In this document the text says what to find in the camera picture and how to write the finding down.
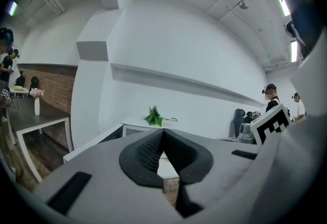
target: ceiling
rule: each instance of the ceiling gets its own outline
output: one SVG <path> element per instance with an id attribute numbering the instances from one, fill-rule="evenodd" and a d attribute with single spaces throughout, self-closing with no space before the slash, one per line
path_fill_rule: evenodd
<path id="1" fill-rule="evenodd" d="M 28 28 L 50 16 L 56 16 L 44 0 L 15 0 L 19 7 L 14 17 Z M 59 0 L 65 9 L 83 0 Z M 180 0 L 206 12 L 234 32 L 253 52 L 266 72 L 290 67 L 290 42 L 278 0 Z M 239 7 L 245 1 L 248 9 Z"/>

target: floor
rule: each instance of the floor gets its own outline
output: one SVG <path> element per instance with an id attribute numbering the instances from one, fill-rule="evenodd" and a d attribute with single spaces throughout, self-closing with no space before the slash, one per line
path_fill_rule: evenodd
<path id="1" fill-rule="evenodd" d="M 24 160 L 19 142 L 15 136 L 16 145 L 12 145 L 8 132 L 8 125 L 0 123 L 0 148 L 9 167 L 16 170 L 16 182 L 33 191 L 38 182 Z M 62 157 L 67 153 L 54 144 L 48 137 L 38 131 L 24 134 L 24 140 L 31 159 L 42 178 L 47 177 L 53 170 L 63 164 Z M 168 202 L 176 205 L 179 178 L 169 178 L 163 181 L 163 194 Z"/>

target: pink flower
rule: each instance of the pink flower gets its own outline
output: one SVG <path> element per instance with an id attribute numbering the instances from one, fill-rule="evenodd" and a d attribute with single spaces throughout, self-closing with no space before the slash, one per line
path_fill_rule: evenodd
<path id="1" fill-rule="evenodd" d="M 30 91 L 30 95 L 33 97 L 33 98 L 38 98 L 40 96 L 43 97 L 44 95 L 44 91 L 38 89 L 38 88 L 33 88 L 31 91 Z"/>

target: ceiling light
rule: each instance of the ceiling light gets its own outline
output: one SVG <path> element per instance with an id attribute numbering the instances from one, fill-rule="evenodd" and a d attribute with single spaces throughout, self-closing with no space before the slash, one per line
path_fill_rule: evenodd
<path id="1" fill-rule="evenodd" d="M 279 0 L 279 2 L 281 3 L 282 9 L 284 11 L 284 15 L 285 16 L 288 16 L 290 14 L 290 11 L 288 10 L 288 7 L 286 5 L 285 0 L 283 0 L 283 1 L 282 0 Z"/>
<path id="2" fill-rule="evenodd" d="M 13 2 L 11 7 L 10 7 L 10 11 L 9 11 L 10 16 L 12 16 L 15 13 L 16 7 L 17 7 L 16 2 Z"/>
<path id="3" fill-rule="evenodd" d="M 291 48 L 292 48 L 292 62 L 295 62 L 297 59 L 297 42 L 293 41 L 291 43 Z"/>

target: table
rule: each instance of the table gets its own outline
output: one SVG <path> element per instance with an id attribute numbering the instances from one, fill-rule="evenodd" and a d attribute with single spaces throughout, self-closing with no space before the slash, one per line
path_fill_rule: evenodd
<path id="1" fill-rule="evenodd" d="M 12 87 L 9 88 L 9 91 L 11 93 L 11 98 L 12 98 L 12 104 L 14 107 L 18 108 L 18 104 L 16 102 L 16 105 L 14 105 L 14 99 L 17 99 L 17 94 L 21 94 L 22 98 L 27 98 L 28 94 L 29 94 L 29 90 L 25 87 L 23 87 L 21 90 L 17 90 L 17 89 L 13 89 Z"/>
<path id="2" fill-rule="evenodd" d="M 14 94 L 14 96 L 16 96 L 16 94 L 28 94 L 29 93 L 29 90 L 25 87 L 23 87 L 22 90 L 13 89 L 11 87 L 9 90 L 10 90 L 10 93 Z"/>
<path id="3" fill-rule="evenodd" d="M 9 134 L 12 144 L 15 145 L 13 131 L 16 132 L 20 148 L 24 158 L 33 172 L 36 179 L 41 182 L 42 178 L 37 172 L 31 157 L 28 153 L 26 144 L 24 142 L 23 134 L 39 129 L 40 133 L 42 128 L 48 127 L 60 122 L 65 122 L 66 138 L 68 149 L 70 152 L 73 150 L 71 131 L 69 128 L 69 114 L 65 113 L 40 99 L 40 115 L 36 116 L 34 113 L 34 98 L 17 99 L 19 108 L 7 108 L 7 119 Z"/>

